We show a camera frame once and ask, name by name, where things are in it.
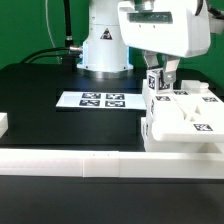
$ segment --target black tabletop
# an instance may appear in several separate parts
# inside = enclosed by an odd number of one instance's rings
[[[209,81],[193,70],[181,79]],[[56,65],[9,65],[0,71],[0,112],[8,133],[1,147],[143,150],[144,111],[57,111],[63,90],[141,93],[144,70],[117,80],[94,80]],[[222,98],[223,91],[210,82]],[[222,180],[0,176],[1,224],[172,223],[224,220]]]

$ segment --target green background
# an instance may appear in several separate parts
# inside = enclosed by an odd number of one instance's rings
[[[0,69],[20,62],[30,53],[52,47],[47,32],[44,0],[0,1]],[[88,36],[89,0],[70,2],[73,38],[75,44],[81,44]],[[213,0],[211,3],[224,9],[223,0]],[[56,46],[64,46],[63,0],[49,0],[49,18]],[[179,67],[199,70],[224,88],[224,34],[211,35],[211,40],[212,45],[206,55],[181,59]],[[144,66],[141,51],[130,51],[130,62],[137,67]],[[56,60],[40,62],[56,63]]]

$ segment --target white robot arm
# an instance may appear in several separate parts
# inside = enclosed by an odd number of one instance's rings
[[[179,57],[202,55],[210,47],[205,0],[123,1],[118,4],[118,15],[126,45],[166,55],[166,84],[176,80]]]

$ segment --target white paper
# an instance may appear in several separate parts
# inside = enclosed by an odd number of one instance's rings
[[[63,92],[56,107],[146,110],[142,94]]]

